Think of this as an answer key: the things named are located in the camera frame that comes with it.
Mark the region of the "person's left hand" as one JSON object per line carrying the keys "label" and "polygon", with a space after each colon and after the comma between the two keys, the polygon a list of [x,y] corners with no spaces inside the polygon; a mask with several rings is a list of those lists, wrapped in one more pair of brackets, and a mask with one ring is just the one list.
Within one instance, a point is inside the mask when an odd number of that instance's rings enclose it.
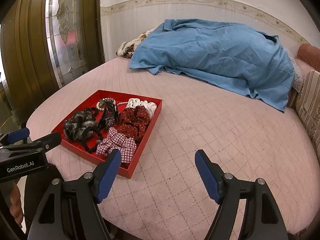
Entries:
{"label": "person's left hand", "polygon": [[22,204],[21,204],[21,194],[18,186],[16,183],[12,183],[12,190],[10,191],[9,194],[9,200],[10,200],[10,213],[13,216],[15,222],[19,225],[22,226],[23,222],[23,210],[22,210]]}

